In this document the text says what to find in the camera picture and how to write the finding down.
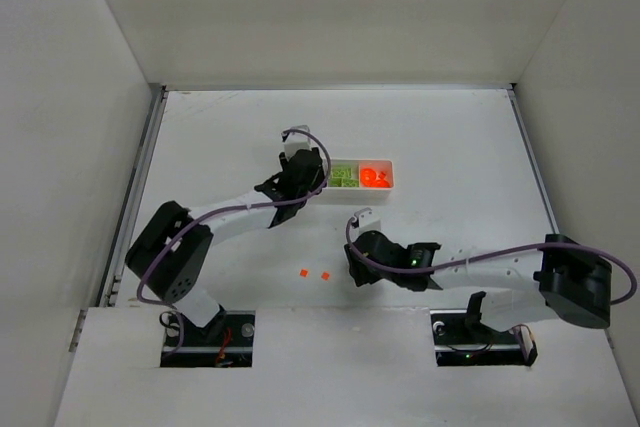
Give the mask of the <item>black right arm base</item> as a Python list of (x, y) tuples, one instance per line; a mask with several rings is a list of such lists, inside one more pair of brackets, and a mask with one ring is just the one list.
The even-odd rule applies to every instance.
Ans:
[(438, 367), (524, 366), (538, 359), (533, 332), (517, 324), (498, 332), (481, 323), (485, 292), (473, 294), (465, 310), (430, 312), (434, 354)]

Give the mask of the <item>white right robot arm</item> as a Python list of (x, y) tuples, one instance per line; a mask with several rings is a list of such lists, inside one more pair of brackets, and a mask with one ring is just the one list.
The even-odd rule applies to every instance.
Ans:
[(560, 319), (587, 329), (610, 325), (612, 267), (601, 254), (562, 235), (544, 243), (434, 264), (435, 242), (402, 246), (369, 230), (347, 240), (349, 274), (357, 286), (386, 280), (412, 292), (469, 288), (469, 324), (504, 332), (518, 324)]

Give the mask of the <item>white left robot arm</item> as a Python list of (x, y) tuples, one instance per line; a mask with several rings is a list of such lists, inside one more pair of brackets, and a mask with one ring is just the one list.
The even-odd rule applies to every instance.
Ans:
[(224, 308), (197, 285), (209, 249), (236, 236), (275, 228), (326, 184), (317, 147), (280, 154), (282, 170), (248, 193), (196, 214), (175, 201), (162, 204), (129, 248), (125, 265), (154, 300), (175, 308), (203, 337), (216, 335)]

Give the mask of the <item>large green lego brick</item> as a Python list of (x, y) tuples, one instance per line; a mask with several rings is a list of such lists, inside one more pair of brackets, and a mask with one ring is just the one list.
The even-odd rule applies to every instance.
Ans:
[(336, 165), (331, 168), (330, 171), (331, 179), (352, 179), (353, 178), (353, 170), (349, 165)]

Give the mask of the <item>orange round lego piece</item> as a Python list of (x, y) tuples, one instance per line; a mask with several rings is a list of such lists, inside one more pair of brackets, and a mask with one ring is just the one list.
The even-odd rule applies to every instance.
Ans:
[(363, 186), (373, 187), (377, 181), (378, 174), (372, 168), (362, 168), (359, 172), (359, 179)]

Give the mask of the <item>small green lego brick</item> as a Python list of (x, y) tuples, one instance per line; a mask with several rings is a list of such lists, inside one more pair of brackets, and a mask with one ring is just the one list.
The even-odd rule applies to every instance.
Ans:
[(351, 178), (330, 178), (329, 186), (331, 188), (359, 188), (360, 183), (357, 179)]

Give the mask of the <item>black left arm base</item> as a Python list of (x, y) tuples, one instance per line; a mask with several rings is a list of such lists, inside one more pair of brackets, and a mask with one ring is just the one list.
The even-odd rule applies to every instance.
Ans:
[(161, 368), (250, 368), (253, 361), (255, 311), (226, 311), (211, 329), (184, 319), (179, 330), (175, 312), (162, 313)]

